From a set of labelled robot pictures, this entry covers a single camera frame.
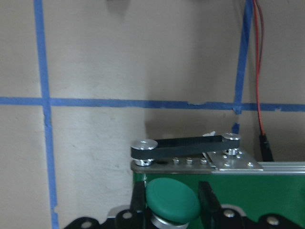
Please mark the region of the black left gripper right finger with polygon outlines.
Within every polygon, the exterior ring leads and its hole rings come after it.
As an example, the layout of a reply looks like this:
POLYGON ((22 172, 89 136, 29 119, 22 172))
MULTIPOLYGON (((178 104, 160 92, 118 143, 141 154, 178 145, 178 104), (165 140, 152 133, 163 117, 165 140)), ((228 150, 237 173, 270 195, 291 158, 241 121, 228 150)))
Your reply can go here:
POLYGON ((211 185, 206 181, 198 183, 198 198, 203 212, 218 212, 222 209, 211 185))

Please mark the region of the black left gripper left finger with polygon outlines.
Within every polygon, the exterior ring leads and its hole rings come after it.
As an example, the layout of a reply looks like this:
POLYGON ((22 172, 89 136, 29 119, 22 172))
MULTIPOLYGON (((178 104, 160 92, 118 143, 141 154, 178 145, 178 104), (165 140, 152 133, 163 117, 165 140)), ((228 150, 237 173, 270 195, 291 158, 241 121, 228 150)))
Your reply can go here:
POLYGON ((130 210, 134 212, 144 212, 145 208, 145 183, 144 181, 138 181, 134 183, 130 210))

